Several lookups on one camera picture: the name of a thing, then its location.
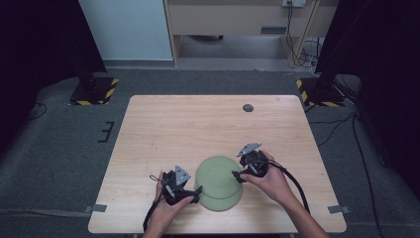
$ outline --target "person's left hand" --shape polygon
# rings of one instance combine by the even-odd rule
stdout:
[[[160,172],[157,181],[157,193],[155,196],[155,201],[158,199],[160,192],[162,190],[161,180],[163,179],[163,173]],[[184,208],[191,200],[193,196],[185,197],[179,203],[174,205],[169,205],[166,203],[164,199],[162,199],[155,211],[152,213],[151,220],[149,222],[149,227],[145,232],[144,237],[160,237],[163,235],[163,232],[167,229],[167,227],[172,222],[173,218],[178,214],[182,208]]]

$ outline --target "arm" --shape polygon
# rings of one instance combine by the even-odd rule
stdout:
[[[159,180],[157,181],[157,194],[155,200],[158,199],[158,196],[161,192],[161,183],[160,180],[163,179],[163,174],[160,173]],[[144,234],[144,238],[157,238],[163,235],[164,231],[172,222],[173,218],[178,214],[178,212],[184,208],[191,200],[193,196],[185,197],[179,203],[175,205],[169,205],[163,199],[157,205],[154,213],[152,213],[151,220],[149,222],[149,227]]]
[[[269,160],[274,160],[274,157],[269,153],[263,153]],[[291,191],[283,172],[277,168],[269,167],[267,174],[263,178],[241,175],[241,179],[258,186],[269,198],[278,202],[290,216],[302,237],[329,237],[324,229],[305,210]]]

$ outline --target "green plate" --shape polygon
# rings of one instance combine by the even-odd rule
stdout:
[[[224,199],[217,199],[206,195],[205,193],[201,192],[199,202],[209,210],[212,211],[225,211],[232,208],[238,201],[241,199],[242,196],[242,187],[232,196]]]
[[[216,156],[205,160],[197,169],[196,183],[203,186],[207,196],[223,199],[238,192],[242,185],[232,175],[241,168],[232,159]]]

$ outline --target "wall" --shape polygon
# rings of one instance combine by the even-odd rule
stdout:
[[[104,60],[172,60],[163,1],[79,3]]]

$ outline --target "yellow and black striped marker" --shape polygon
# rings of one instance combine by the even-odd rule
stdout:
[[[95,99],[91,99],[89,95],[82,95],[82,96],[72,96],[70,98],[70,105],[100,105],[100,104],[107,104],[111,99],[112,94],[114,93],[115,87],[117,86],[119,79],[116,78],[101,78],[98,82],[101,84],[99,85],[100,90],[102,91],[99,97]]]
[[[314,105],[315,106],[331,106],[331,107],[344,106],[343,101],[321,101],[321,102],[316,102],[316,103],[312,102],[310,101],[308,94],[305,88],[303,87],[303,83],[300,79],[296,81],[296,85],[299,88],[300,96],[302,97],[302,101],[305,106],[314,106]]]

